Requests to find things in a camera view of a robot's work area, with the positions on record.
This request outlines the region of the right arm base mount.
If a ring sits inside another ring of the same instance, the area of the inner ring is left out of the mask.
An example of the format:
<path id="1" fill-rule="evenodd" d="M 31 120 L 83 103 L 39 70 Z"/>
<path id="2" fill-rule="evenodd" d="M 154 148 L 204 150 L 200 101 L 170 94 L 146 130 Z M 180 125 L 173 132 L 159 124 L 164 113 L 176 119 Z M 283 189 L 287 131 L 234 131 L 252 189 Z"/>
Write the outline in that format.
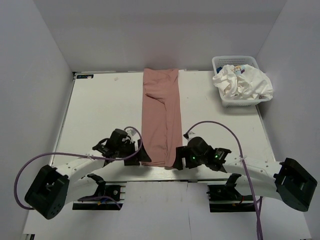
<path id="1" fill-rule="evenodd" d="M 211 213 L 255 212 L 252 195 L 241 195 L 234 187 L 221 184 L 207 186 L 209 210 Z"/>

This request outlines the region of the white printed t shirt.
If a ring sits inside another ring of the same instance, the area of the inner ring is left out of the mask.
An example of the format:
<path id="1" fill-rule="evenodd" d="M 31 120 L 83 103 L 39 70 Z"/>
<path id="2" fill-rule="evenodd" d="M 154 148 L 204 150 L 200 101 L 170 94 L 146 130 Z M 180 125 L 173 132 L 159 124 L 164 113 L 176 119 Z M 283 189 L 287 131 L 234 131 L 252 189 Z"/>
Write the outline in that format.
<path id="1" fill-rule="evenodd" d="M 225 65 L 212 78 L 213 84 L 226 100 L 258 100 L 273 98 L 274 90 L 269 77 L 248 65 Z"/>

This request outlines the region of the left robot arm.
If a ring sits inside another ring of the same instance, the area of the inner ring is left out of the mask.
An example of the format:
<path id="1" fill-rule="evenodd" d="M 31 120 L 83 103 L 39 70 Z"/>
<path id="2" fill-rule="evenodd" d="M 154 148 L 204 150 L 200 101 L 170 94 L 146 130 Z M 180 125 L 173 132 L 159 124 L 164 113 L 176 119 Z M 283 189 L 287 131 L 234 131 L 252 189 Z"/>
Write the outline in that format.
<path id="1" fill-rule="evenodd" d="M 141 138 L 134 140 L 138 130 L 134 127 L 116 128 L 110 137 L 100 140 L 89 153 L 74 154 L 74 160 L 58 166 L 43 166 L 24 200 L 47 220 L 54 218 L 70 202 L 119 202 L 119 190 L 108 186 L 95 173 L 113 162 L 125 166 L 150 163 Z"/>

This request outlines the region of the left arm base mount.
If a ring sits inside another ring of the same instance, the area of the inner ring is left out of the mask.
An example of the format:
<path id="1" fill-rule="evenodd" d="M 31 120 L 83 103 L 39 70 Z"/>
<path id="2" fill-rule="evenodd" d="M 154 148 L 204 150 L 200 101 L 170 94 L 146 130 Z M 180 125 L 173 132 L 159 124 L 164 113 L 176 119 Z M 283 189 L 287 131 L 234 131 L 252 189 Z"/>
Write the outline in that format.
<path id="1" fill-rule="evenodd" d="M 120 184 L 107 184 L 105 195 L 91 201 L 76 201 L 72 205 L 74 211 L 119 211 L 124 203 L 126 186 Z"/>

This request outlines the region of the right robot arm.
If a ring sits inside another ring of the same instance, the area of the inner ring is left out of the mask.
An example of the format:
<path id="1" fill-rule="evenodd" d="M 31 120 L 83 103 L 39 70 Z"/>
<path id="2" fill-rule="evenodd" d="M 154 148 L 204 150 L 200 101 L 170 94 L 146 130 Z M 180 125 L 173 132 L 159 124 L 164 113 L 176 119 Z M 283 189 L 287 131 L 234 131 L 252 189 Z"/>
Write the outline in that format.
<path id="1" fill-rule="evenodd" d="M 253 158 L 242 160 L 229 149 L 212 148 L 199 136 L 191 138 L 186 146 L 176 148 L 173 168 L 181 171 L 201 165 L 229 174 L 226 183 L 209 186 L 209 199 L 216 203 L 240 203 L 255 193 L 256 196 L 281 200 L 294 210 L 307 212 L 318 184 L 292 158 L 283 162 L 262 162 Z"/>

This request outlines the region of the pink t shirt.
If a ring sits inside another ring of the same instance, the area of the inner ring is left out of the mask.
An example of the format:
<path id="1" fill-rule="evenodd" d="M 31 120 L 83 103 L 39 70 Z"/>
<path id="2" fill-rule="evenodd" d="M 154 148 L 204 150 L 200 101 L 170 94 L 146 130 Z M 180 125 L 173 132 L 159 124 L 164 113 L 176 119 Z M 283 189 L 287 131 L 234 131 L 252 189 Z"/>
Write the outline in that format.
<path id="1" fill-rule="evenodd" d="M 183 144 L 179 70 L 143 71 L 142 141 L 150 166 L 171 168 Z"/>

